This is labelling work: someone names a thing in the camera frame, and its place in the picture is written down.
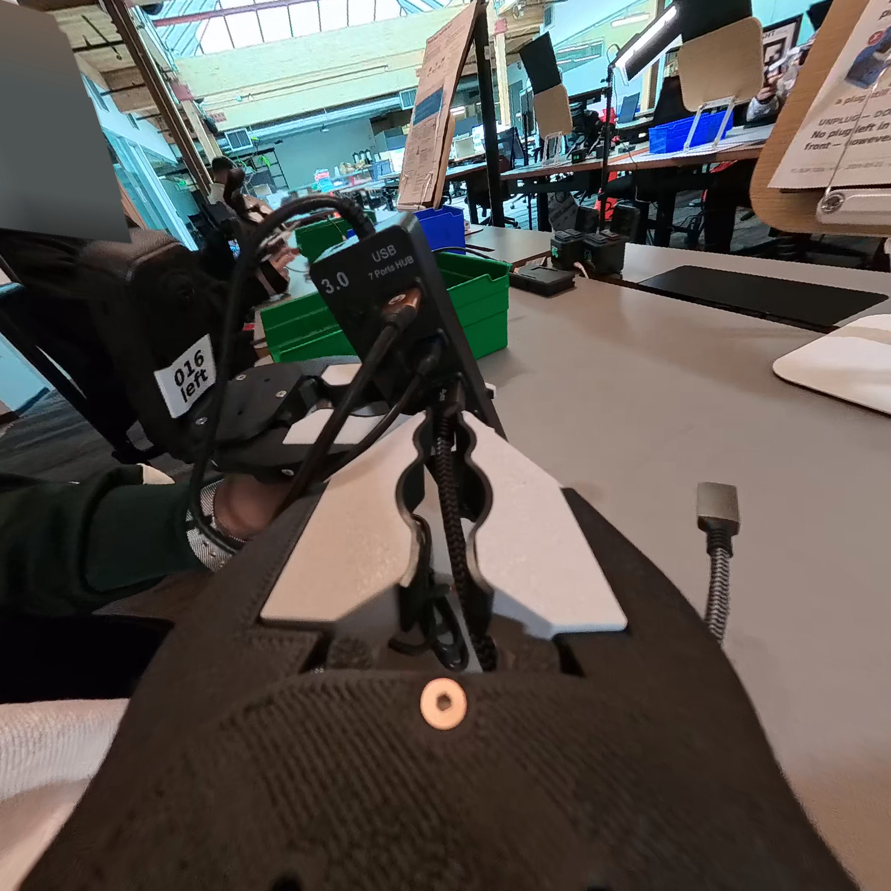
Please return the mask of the flat black device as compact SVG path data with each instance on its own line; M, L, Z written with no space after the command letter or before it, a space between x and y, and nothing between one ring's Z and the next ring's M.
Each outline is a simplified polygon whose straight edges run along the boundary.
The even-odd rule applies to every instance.
M524 265L509 274L510 286L541 297L556 297L573 290L575 275L548 266Z

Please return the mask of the white pants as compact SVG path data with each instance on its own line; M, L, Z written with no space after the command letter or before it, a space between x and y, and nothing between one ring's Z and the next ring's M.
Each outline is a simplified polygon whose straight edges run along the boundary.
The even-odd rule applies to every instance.
M104 762L128 699L1 706L1 888L19 889Z

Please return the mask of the LED light bar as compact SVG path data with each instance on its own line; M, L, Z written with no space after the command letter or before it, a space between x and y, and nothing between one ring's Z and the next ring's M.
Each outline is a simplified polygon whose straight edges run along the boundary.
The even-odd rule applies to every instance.
M611 70L627 81L633 80L682 36L683 24L684 2L668 3L654 21L620 48L610 63Z

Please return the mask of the beige board on stand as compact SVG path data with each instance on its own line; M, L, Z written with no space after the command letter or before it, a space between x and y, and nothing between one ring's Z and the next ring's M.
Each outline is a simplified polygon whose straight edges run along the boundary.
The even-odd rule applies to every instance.
M734 108L752 99L763 83L762 24L750 16L682 44L678 53L682 99L695 112L684 143L691 148L698 122L706 110L724 109L716 130L717 147Z

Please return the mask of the green plastic bin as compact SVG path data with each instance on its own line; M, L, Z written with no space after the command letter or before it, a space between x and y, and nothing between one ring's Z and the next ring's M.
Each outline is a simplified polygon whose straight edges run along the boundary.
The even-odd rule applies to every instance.
M297 227L294 236L300 254L311 264L325 251L352 238L354 229L342 217L325 217Z
M506 349L510 266L466 251L439 251L437 263L474 358ZM255 345L273 362L355 355L315 291L260 308L254 335Z

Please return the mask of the black pole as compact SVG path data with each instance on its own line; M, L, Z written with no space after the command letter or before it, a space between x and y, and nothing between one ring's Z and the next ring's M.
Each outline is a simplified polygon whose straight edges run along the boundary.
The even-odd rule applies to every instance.
M488 57L489 39L487 29L486 2L477 1L475 4L475 15L472 29L472 45L475 54L479 99L482 113L484 158L486 186L489 198L489 211L491 225L496 228L504 228L504 200L502 196L500 156L498 151L498 136L496 128L496 110L493 91L492 68L491 62Z

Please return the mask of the blue plastic bin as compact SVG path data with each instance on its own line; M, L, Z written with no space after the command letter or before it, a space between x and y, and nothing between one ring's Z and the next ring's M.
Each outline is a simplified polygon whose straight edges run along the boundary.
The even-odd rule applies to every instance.
M720 141L725 138L732 123L732 112L709 110L650 127L649 152L672 154Z
M464 251L465 217L461 207L445 205L414 212L431 251Z

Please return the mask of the white stand with instruction board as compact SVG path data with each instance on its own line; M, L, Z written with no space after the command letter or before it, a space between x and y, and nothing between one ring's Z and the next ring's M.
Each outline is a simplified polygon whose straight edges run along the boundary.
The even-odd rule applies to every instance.
M890 3L833 2L756 164L755 213L890 247ZM889 300L774 362L785 383L890 414Z

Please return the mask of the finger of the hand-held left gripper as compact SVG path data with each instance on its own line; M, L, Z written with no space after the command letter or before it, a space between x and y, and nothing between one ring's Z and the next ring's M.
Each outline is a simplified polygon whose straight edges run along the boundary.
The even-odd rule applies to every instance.
M362 362L338 362L330 363L320 375L321 392L346 392L356 379L363 381L362 392L377 392L372 377L363 375Z
M285 447L311 447L318 437L321 435L325 424L332 416L331 408L321 408L311 412L306 417L292 424L284 435L283 446ZM382 415L362 415L350 414L345 420L344 426L340 429L332 447L353 447L358 446L363 440L369 438L373 430L377 428L380 422L387 417L387 413ZM381 435L372 442L372 446L378 442L384 441L390 435L395 433L405 423L411 426L415 424L413 420L415 415L400 413L395 417L393 422L384 430Z

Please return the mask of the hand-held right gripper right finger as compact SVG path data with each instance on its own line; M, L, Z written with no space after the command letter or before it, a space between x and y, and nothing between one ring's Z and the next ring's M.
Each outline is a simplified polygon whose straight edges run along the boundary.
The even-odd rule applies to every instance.
M559 482L472 413L465 459L481 479L469 568L498 617L528 635L613 633L627 618Z

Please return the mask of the black USB hub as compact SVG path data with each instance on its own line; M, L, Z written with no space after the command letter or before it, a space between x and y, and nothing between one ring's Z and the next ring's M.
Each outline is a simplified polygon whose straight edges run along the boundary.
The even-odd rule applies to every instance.
M420 394L411 397L407 412L428 406L429 392L460 378L466 409L506 438L446 285L443 275L451 269L446 259L469 262L461 254L432 251L418 217L403 213L377 226L368 238L350 239L322 253L310 265L310 277L362 362L370 359L385 327L387 306L417 293L415 316L377 365L373 387L395 405L426 349L437 341L442 347L439 363Z

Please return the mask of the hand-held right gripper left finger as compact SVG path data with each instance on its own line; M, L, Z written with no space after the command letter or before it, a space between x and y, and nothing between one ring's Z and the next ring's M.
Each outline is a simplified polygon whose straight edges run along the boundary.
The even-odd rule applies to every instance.
M259 613L265 624L340 625L411 581L420 544L402 487L427 420L404 420L330 478Z

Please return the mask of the cardboard sign board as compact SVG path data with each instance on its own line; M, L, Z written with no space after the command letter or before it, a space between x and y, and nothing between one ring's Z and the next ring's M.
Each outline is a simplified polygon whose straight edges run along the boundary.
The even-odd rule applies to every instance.
M452 147L454 95L485 3L469 3L426 44L400 172L396 207L440 206Z

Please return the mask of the person's left hand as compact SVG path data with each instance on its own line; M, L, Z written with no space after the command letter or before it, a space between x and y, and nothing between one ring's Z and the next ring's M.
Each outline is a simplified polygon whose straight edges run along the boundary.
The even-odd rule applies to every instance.
M223 477L213 496L215 528L229 539L253 539L273 522L290 490L290 478L263 483L250 475Z

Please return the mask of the black desk mat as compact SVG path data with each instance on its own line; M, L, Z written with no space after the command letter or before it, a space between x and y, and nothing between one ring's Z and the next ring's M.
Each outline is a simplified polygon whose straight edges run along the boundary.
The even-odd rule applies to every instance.
M751 273L682 265L638 284L642 291L826 334L885 302L882 294Z

